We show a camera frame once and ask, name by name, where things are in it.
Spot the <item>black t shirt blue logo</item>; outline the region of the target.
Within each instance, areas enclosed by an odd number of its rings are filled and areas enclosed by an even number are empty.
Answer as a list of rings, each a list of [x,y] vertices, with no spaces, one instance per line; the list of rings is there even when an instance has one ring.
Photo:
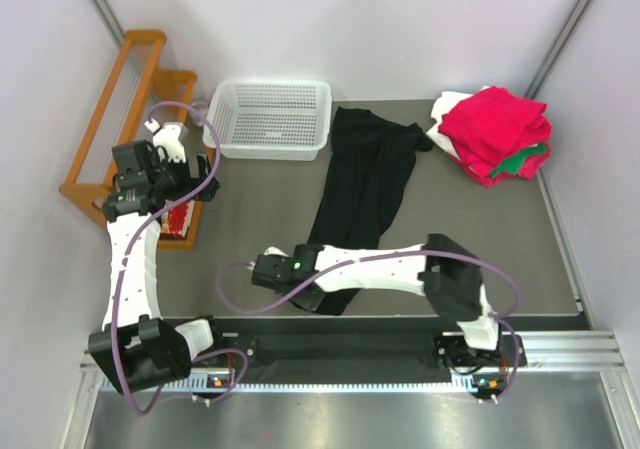
[[[332,156],[308,242],[376,249],[400,208],[416,153],[432,148],[417,124],[403,126],[369,110],[338,108]]]

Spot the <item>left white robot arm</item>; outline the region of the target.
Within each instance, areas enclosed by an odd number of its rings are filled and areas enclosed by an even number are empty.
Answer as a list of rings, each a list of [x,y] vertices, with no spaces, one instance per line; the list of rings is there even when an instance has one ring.
[[[111,290],[101,331],[88,351],[122,394],[187,378],[195,359],[216,365],[227,343],[210,317],[172,326],[159,310],[156,253],[162,217],[182,202],[210,201],[220,158],[198,156],[193,177],[183,148],[134,141],[113,147],[114,188],[103,212],[111,242]]]

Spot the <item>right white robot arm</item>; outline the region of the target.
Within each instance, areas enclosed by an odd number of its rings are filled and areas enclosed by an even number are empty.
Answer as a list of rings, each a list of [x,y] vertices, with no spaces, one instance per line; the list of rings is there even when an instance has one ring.
[[[504,349],[479,260],[443,234],[395,250],[301,244],[292,255],[269,248],[252,263],[251,282],[316,310],[333,294],[384,290],[425,298],[462,331],[469,357],[487,365]]]

